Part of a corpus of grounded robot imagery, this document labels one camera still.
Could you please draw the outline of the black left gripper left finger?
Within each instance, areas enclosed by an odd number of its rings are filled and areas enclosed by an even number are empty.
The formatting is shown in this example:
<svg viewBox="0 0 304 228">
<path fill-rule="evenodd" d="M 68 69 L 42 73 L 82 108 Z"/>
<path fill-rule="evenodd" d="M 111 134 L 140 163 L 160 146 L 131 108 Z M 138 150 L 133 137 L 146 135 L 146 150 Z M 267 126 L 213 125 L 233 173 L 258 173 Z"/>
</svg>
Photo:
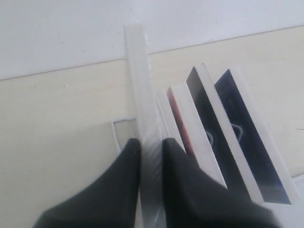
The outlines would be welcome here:
<svg viewBox="0 0 304 228">
<path fill-rule="evenodd" d="M 132 228 L 140 183 L 141 145 L 131 138 L 91 185 L 46 210 L 36 228 Z"/>
</svg>

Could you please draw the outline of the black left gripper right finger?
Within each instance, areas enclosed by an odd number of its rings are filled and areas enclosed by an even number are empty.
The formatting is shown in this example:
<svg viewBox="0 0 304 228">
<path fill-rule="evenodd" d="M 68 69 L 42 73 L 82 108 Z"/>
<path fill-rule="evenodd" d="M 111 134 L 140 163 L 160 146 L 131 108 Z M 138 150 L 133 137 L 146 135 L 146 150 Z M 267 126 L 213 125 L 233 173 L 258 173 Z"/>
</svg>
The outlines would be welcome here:
<svg viewBox="0 0 304 228">
<path fill-rule="evenodd" d="M 173 138 L 162 143 L 162 191 L 169 228 L 279 228 L 272 211 L 208 176 Z"/>
</svg>

